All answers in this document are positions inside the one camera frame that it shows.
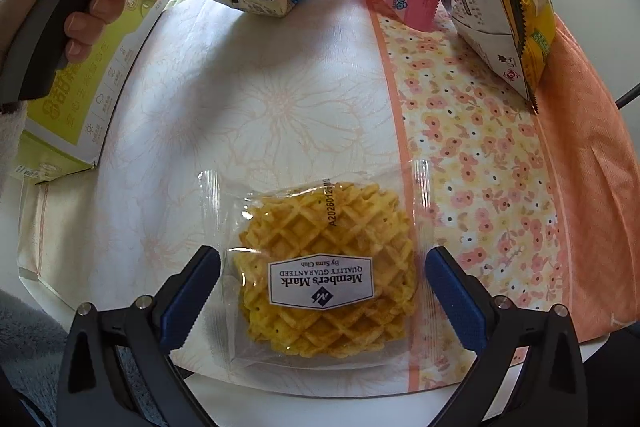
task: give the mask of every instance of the blue gripper pad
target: blue gripper pad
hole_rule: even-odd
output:
[[[166,288],[173,299],[159,317],[160,349],[168,353],[183,346],[193,324],[220,277],[220,255],[211,247],[200,247],[178,275],[167,279]]]
[[[432,248],[427,254],[424,273],[462,345],[479,355],[486,347],[484,315],[438,251],[438,247]]]

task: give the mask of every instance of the barcode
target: barcode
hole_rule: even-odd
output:
[[[24,165],[18,165],[15,168],[15,172],[17,172],[18,174],[22,174],[23,176],[27,176],[28,178],[39,178],[40,177],[40,171],[34,171],[33,169],[29,169],[29,168],[25,167]]]

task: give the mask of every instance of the black handle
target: black handle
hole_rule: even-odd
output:
[[[66,66],[66,18],[91,0],[37,0],[20,26],[0,71],[0,104],[49,94],[56,70]]]

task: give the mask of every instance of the black cable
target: black cable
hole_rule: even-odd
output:
[[[28,398],[27,396],[24,396],[20,391],[16,391],[15,389],[14,389],[14,392],[25,404],[27,404],[29,409],[31,409],[34,412],[34,414],[38,417],[38,419],[42,423],[44,423],[44,427],[53,427],[53,425],[49,421],[49,418],[45,416],[45,414],[40,410],[40,408],[36,404],[32,402],[30,398]]]
[[[635,100],[638,96],[640,96],[640,84],[632,89],[629,89],[625,94],[623,94],[619,99],[616,100],[616,107],[618,109],[622,109],[626,104]]]

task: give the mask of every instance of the orange fabric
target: orange fabric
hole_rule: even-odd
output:
[[[568,304],[578,338],[639,316],[640,172],[610,92],[564,23],[536,91],[538,124],[568,230]]]

